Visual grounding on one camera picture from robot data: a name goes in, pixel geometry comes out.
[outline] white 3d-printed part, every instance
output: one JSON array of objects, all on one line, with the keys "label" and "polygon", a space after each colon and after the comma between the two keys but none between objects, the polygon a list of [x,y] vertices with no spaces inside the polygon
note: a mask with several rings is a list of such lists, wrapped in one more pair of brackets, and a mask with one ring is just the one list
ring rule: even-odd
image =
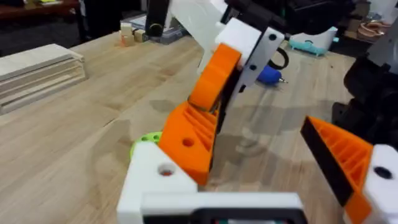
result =
[{"label": "white 3d-printed part", "polygon": [[142,224],[141,200],[150,192],[195,193],[197,184],[156,144],[138,142],[118,203],[118,222]]}]

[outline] wood grain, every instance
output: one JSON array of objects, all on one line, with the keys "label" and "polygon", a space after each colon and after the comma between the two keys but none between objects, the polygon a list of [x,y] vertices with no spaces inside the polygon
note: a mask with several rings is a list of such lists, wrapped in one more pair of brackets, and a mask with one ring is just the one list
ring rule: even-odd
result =
[{"label": "wood grain", "polygon": [[[133,140],[161,130],[187,99],[202,54],[189,37],[120,47],[117,34],[73,50],[90,79],[0,117],[2,223],[116,223]],[[330,120],[332,103],[350,99],[342,80],[353,59],[288,53],[289,84],[237,97],[205,190],[295,191],[310,223],[338,223],[299,129],[306,114]]]}]

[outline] stack of wooden boards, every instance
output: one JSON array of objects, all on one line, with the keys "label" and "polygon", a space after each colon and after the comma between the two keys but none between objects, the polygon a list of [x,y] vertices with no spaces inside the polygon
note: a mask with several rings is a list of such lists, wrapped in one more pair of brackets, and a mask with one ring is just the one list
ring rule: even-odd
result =
[{"label": "stack of wooden boards", "polygon": [[83,62],[57,44],[0,58],[0,114],[86,80]]}]

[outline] green object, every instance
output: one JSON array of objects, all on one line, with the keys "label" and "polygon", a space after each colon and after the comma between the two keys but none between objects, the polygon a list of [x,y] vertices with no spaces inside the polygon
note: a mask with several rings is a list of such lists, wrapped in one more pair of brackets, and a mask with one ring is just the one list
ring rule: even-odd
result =
[{"label": "green object", "polygon": [[154,142],[155,144],[157,144],[160,140],[160,137],[162,137],[162,132],[157,131],[154,133],[145,134],[145,135],[141,136],[139,139],[135,140],[134,144],[131,146],[131,149],[130,149],[130,159],[132,157],[132,153],[134,152],[134,148],[136,147],[137,142],[149,141],[149,142]]}]

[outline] small wooden block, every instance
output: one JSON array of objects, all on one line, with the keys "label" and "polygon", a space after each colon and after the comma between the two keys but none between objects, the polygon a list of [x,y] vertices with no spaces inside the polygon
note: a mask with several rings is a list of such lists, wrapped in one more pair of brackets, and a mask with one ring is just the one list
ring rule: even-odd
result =
[{"label": "small wooden block", "polygon": [[134,36],[130,35],[130,36],[121,36],[121,41],[123,46],[128,47],[128,46],[132,46],[134,45]]},{"label": "small wooden block", "polygon": [[145,35],[144,30],[136,30],[134,31],[134,40],[136,42],[142,43],[148,40],[148,36]]},{"label": "small wooden block", "polygon": [[125,37],[129,37],[132,35],[132,27],[130,23],[121,22],[120,23],[120,31],[121,35]]}]

